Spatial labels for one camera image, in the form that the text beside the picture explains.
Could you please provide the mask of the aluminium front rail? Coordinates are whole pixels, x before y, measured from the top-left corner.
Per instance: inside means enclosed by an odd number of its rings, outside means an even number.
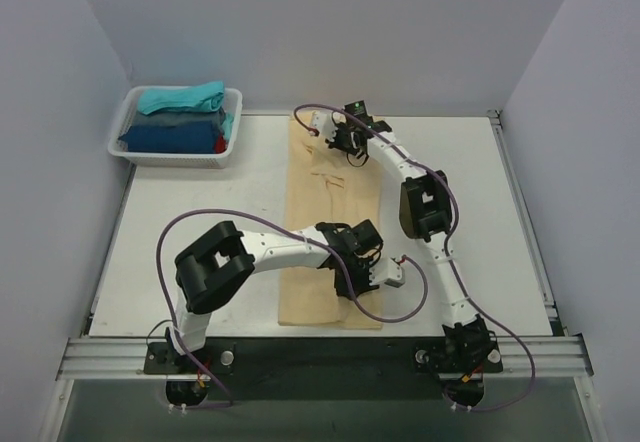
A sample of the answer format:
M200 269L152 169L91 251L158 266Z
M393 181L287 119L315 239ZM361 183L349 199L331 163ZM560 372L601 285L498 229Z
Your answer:
M505 377L530 374L530 353L541 378L589 377L594 374L586 343L580 336L525 336L521 342L500 337ZM71 339L57 369L58 380L125 380L142 378L147 344L143 338Z

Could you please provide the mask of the red folded t shirt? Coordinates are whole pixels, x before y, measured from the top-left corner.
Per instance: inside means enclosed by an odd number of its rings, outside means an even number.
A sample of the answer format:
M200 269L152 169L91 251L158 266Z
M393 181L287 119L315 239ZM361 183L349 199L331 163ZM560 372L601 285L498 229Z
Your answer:
M227 142L222 135L219 135L214 145L214 151L216 154L222 154L226 151L226 149Z

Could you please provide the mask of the teal folded t shirt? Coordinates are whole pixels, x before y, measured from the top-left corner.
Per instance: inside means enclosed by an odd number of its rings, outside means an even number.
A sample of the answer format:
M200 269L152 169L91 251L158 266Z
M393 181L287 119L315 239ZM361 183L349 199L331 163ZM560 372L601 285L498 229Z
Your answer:
M179 90L149 89L140 95L135 114L225 112L222 108L225 88L222 81L213 81ZM226 141L229 140L232 121L233 117L226 113L225 121L217 127Z

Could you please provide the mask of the white plastic basket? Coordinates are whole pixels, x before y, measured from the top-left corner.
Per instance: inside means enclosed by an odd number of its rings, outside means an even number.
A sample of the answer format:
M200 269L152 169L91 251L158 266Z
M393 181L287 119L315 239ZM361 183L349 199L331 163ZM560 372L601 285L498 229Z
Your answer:
M179 90L184 86L141 85L129 90L124 97L112 125L107 143L107 151L114 157L120 157L139 166L172 167L172 168L225 168L234 151L241 126L243 94L236 88L226 87L222 108L233 117L226 150L216 154L197 153L155 153L130 151L127 145L119 140L131 126L140 95L149 89Z

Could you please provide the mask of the dark blue folded t shirt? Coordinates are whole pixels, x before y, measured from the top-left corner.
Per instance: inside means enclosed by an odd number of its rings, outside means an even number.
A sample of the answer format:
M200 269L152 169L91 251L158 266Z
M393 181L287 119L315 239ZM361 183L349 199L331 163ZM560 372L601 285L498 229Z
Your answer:
M215 154L222 137L211 122L193 121L177 126L132 126L118 138L129 152L160 154Z

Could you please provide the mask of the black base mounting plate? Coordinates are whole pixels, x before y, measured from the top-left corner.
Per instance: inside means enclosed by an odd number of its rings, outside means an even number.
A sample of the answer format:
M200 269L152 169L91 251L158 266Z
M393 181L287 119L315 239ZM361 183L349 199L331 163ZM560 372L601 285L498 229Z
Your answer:
M503 370L487 349L443 337L219 337L192 357L148 345L143 372L163 376L170 402L424 401L442 390L469 405L483 378Z

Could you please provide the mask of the cream yellow t shirt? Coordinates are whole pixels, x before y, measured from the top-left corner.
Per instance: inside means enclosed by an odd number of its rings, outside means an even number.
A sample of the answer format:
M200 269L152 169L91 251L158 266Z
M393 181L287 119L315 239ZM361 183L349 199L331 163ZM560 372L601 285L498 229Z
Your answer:
M382 169L375 161L360 168L290 119L285 227L296 231L320 222L351 227L369 219L379 224ZM382 323L364 315L334 289L334 273L311 268L285 269L280 276L278 323L379 330Z

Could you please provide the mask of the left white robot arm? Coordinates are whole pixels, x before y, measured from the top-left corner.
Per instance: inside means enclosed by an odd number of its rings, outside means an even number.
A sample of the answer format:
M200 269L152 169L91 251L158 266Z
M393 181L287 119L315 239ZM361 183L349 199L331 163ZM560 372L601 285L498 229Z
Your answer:
M373 291L371 281L383 239L371 220L354 227L320 222L289 235L241 231L223 221L175 258L181 290L170 331L168 362L190 373L201 365L211 314L228 304L254 273L306 267L334 272L334 289L351 300Z

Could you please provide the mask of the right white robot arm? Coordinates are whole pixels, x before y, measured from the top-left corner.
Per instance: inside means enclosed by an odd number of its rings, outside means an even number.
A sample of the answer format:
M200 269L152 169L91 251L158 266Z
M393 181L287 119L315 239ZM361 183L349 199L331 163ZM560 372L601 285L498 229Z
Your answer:
M459 206L444 172L413 159L387 122L374 120L362 101L331 109L327 116L315 115L312 125L330 149L373 159L399 182L402 231L419 242L440 286L443 354L429 359L462 372L498 355L495 335L472 302L450 246L458 227Z

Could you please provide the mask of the grey folded t shirt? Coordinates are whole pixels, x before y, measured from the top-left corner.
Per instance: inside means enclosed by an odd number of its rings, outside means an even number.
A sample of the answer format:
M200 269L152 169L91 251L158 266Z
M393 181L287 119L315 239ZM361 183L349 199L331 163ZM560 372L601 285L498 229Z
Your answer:
M131 121L131 126L158 126L173 127L192 122L207 122L219 127L226 119L224 111L212 113L178 113L178 112L157 112L150 115L136 113Z

